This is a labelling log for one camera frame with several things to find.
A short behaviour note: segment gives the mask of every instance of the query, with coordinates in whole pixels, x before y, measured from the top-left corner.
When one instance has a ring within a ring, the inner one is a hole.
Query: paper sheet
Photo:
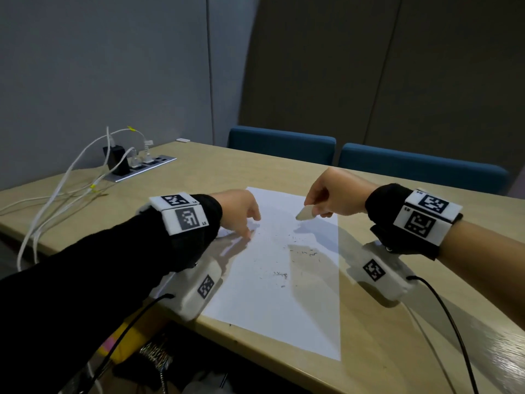
[[[252,240],[221,230],[208,251],[223,284],[203,315],[341,360],[337,216],[297,221],[301,196],[248,188]]]

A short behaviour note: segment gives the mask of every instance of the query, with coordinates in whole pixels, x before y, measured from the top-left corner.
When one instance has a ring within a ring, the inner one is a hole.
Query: power strip
[[[159,155],[156,158],[153,158],[153,163],[142,163],[139,167],[136,167],[134,169],[130,167],[130,172],[126,175],[108,174],[104,179],[111,182],[121,182],[125,179],[139,175],[140,173],[143,173],[145,171],[154,169],[155,167],[159,167],[163,164],[173,162],[174,160],[177,160],[177,158],[166,155]]]

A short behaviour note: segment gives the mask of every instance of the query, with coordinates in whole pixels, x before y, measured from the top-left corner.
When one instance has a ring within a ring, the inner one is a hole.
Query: black charger
[[[102,149],[104,150],[104,156],[106,156],[108,154],[108,147],[105,146]],[[120,160],[124,156],[124,153],[126,153],[126,150],[120,145],[115,145],[109,148],[108,167],[110,170],[113,169],[113,167],[115,167],[120,162]],[[130,172],[130,166],[128,164],[127,158],[124,158],[124,160],[122,160],[122,163],[119,164],[119,166],[115,170],[113,170],[113,174],[115,175],[126,175]]]

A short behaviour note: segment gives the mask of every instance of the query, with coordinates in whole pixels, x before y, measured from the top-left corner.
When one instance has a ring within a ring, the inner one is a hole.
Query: blue upholstered seat
[[[336,139],[238,125],[229,132],[228,148],[331,165]]]
[[[507,170],[492,164],[352,143],[343,146],[338,166],[495,194],[501,193],[510,179]]]

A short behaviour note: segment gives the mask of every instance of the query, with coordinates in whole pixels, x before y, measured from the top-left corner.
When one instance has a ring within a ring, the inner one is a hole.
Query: hand
[[[312,214],[321,217],[332,217],[333,213],[366,213],[364,204],[377,187],[379,185],[349,171],[329,167],[313,183],[306,195],[305,206],[314,204]]]
[[[210,196],[215,198],[223,208],[223,218],[220,220],[221,227],[235,231],[240,236],[249,239],[250,230],[248,229],[247,218],[253,218],[255,221],[261,219],[259,205],[252,192],[232,189],[212,193]]]

